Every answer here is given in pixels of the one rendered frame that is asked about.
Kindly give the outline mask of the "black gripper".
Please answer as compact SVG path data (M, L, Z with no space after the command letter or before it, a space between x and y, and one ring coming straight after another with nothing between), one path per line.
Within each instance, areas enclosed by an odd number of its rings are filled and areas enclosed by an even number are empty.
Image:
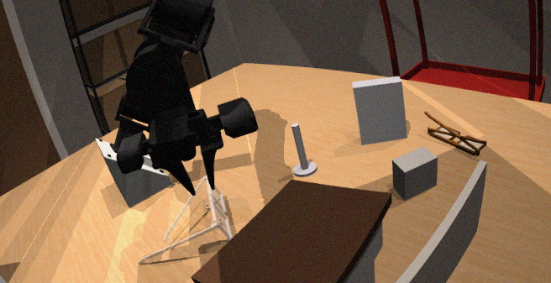
M178 96L167 107L160 109L161 112L169 111L172 110L173 107L177 107L179 97L184 95L189 96L189 100L195 108L191 90L187 83L186 76L184 76ZM212 190L214 190L213 164L215 154L218 149L223 147L223 139L220 130L224 129L227 136L236 139L240 136L251 134L258 129L254 111L249 105L248 100L243 97L218 105L218 110L218 114L207 118L210 128L210 141L200 145L203 164ZM144 164L144 155L150 156L153 169L157 170L161 168L170 172L193 196L196 195L182 161L172 162L168 165L158 165L153 155L153 151L150 148L149 139L146 139L144 132L122 139L116 155L120 171L123 174L128 174L136 170L141 170Z

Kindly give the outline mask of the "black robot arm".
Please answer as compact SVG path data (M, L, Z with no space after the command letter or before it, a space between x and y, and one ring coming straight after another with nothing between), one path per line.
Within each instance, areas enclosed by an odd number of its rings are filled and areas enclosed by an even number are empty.
M181 59L185 50L197 55L208 41L216 11L212 3L213 0L153 0L151 3L137 32L144 35L143 41L127 72L127 91L122 95L115 118L120 121L115 143L110 144L115 153L122 139L146 131L158 165L168 165L192 160L196 146L210 141L207 115L204 109L193 107L189 96L179 97L178 106L172 110L161 112L160 109L171 104L181 90L185 76ZM152 115L150 111L154 111Z

